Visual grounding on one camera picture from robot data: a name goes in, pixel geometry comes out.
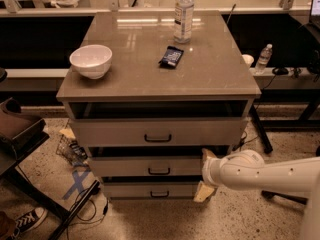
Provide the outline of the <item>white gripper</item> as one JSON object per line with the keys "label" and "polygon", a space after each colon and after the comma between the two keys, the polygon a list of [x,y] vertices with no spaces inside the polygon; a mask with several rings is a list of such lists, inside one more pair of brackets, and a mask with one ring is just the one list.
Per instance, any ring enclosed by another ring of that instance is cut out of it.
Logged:
{"label": "white gripper", "polygon": [[220,178],[220,162],[221,160],[209,149],[202,149],[203,156],[203,168],[202,168],[202,178],[204,180],[200,181],[197,186],[196,193],[194,195],[193,201],[197,203],[202,203],[211,197],[217,186],[221,185]]}

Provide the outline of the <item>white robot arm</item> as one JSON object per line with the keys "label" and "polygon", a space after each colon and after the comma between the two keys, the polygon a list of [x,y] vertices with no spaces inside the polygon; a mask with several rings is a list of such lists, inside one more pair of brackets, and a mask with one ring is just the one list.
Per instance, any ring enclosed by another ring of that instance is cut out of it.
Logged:
{"label": "white robot arm", "polygon": [[306,198],[299,240],[320,239],[320,158],[266,164],[253,150],[218,158],[203,148],[202,179],[195,202],[203,202],[221,185],[233,190],[259,189]]}

